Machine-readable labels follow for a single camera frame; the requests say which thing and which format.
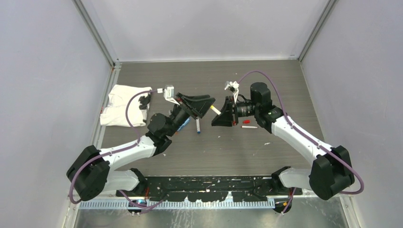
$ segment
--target gray tabletop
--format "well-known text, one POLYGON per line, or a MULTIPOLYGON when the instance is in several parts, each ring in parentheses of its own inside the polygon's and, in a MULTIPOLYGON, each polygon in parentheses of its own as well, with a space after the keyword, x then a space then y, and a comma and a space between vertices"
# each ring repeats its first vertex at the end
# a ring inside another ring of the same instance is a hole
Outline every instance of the gray tabletop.
MULTIPOLYGON (((239 80, 243 74, 255 69, 265 71, 273 78, 294 121, 322 140, 307 85, 296 60, 125 63, 117 83, 152 88, 171 84, 175 86, 175 92, 184 95, 209 94, 216 98, 214 105, 221 109, 225 96, 230 95, 229 91, 224 91, 224 83, 239 80)), ((242 82, 240 93, 249 97, 249 86, 254 82, 269 85, 265 77, 254 73, 242 82)), ((272 100, 279 105, 273 90, 272 100)), ((168 115, 172 107, 173 104, 165 101, 161 94, 154 94, 148 117, 155 113, 168 115)), ((123 169, 138 168, 146 176, 183 176, 267 175, 284 166, 308 167, 298 152, 264 129, 211 127, 215 115, 209 111, 201 119, 201 134, 196 133, 196 122, 192 119, 172 137, 173 142, 164 154, 135 161, 123 169)), ((244 119, 250 120, 249 125, 258 126, 253 117, 244 119)), ((141 134, 147 132, 146 127, 138 129, 141 134)), ((116 146, 136 138, 137 135, 128 127, 109 126, 102 147, 116 146)))

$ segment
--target white cloth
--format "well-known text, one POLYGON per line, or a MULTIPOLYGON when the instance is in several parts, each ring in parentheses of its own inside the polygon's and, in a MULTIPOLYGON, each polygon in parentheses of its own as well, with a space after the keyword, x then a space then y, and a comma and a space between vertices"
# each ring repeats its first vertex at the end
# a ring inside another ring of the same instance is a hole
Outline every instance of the white cloth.
MULTIPOLYGON (((109 103, 100 116, 102 126, 129 127, 126 120, 126 106, 130 98, 142 91, 151 90, 151 87, 137 88, 126 85, 115 85, 109 93, 109 103)), ((151 94, 141 94, 130 103, 128 115, 133 126, 145 126, 147 112, 150 106, 151 94)))

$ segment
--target light gray wall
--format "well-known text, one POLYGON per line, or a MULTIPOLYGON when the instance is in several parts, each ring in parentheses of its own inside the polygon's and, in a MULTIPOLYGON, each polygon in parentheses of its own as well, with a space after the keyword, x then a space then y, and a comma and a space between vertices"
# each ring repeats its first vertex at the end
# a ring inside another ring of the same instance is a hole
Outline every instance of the light gray wall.
POLYGON ((1 5, 0 226, 57 228, 110 66, 72 1, 1 5))
POLYGON ((327 1, 83 2, 120 61, 169 61, 296 59, 327 1))
POLYGON ((339 1, 303 61, 325 139, 344 145, 366 227, 401 227, 403 1, 339 1))

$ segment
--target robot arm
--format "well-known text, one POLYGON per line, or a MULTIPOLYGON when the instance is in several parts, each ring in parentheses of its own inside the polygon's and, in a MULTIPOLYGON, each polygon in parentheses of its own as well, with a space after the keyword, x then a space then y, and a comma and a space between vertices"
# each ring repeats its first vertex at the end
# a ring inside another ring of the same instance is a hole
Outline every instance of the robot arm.
POLYGON ((174 97, 171 85, 165 88, 164 98, 175 104, 171 114, 169 116, 154 114, 147 126, 149 131, 140 137, 138 145, 133 146, 138 140, 101 150, 92 145, 81 152, 67 171, 70 181, 86 162, 104 155, 92 161, 78 174, 74 188, 83 201, 91 200, 101 192, 116 190, 142 192, 146 187, 146 180, 140 171, 137 169, 117 171, 117 169, 138 159, 150 158, 164 152, 172 143, 168 137, 172 137, 189 117, 203 118, 215 101, 209 95, 185 96, 178 93, 174 97))
POLYGON ((328 149, 351 166, 348 151, 338 146, 336 148, 326 144, 299 127, 289 116, 286 120, 283 111, 272 104, 270 90, 265 83, 253 83, 250 86, 250 100, 238 100, 238 83, 227 82, 226 89, 233 92, 233 96, 225 99, 224 107, 216 112, 211 122, 212 126, 235 126, 238 118, 254 116, 258 125, 269 133, 280 137, 298 151, 311 165, 311 169, 294 169, 284 167, 272 174, 273 184, 278 188, 303 188, 313 190, 321 199, 328 200, 332 196, 352 185, 354 175, 341 163, 319 148, 319 145, 328 149), (298 128, 311 140, 302 136, 294 128, 298 128))

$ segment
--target floor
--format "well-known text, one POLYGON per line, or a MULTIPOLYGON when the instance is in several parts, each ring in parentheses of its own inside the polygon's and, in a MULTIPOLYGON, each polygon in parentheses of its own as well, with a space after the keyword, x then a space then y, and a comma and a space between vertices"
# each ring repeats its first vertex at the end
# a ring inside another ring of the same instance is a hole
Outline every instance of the floor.
POLYGON ((294 198, 290 212, 280 217, 272 209, 154 210, 130 216, 127 210, 80 209, 76 228, 346 228, 349 227, 338 197, 294 198))
MULTIPOLYGON (((243 74, 255 69, 273 78, 294 121, 322 140, 307 85, 296 60, 126 63, 122 65, 117 83, 152 88, 170 84, 175 86, 176 93, 209 94, 216 98, 214 105, 221 109, 225 96, 230 95, 229 91, 224 91, 224 83, 239 80, 243 74)), ((265 77, 254 73, 243 80, 240 93, 249 97, 249 86, 253 82, 269 84, 265 77)), ((272 100, 278 105, 273 90, 272 100)), ((154 94, 148 116, 154 113, 168 115, 172 107, 173 104, 165 101, 161 94, 154 94)), ((136 161, 122 169, 138 168, 145 176, 183 176, 267 175, 284 166, 308 167, 307 161, 298 152, 264 129, 211 127, 215 115, 209 111, 201 119, 201 134, 196 133, 196 123, 191 120, 172 137, 173 143, 164 154, 136 161)), ((250 125, 258 126, 253 118, 245 119, 250 119, 250 125)), ((139 130, 141 134, 147 132, 146 127, 139 130)), ((136 138, 137 135, 128 127, 109 126, 102 147, 113 147, 136 138)))

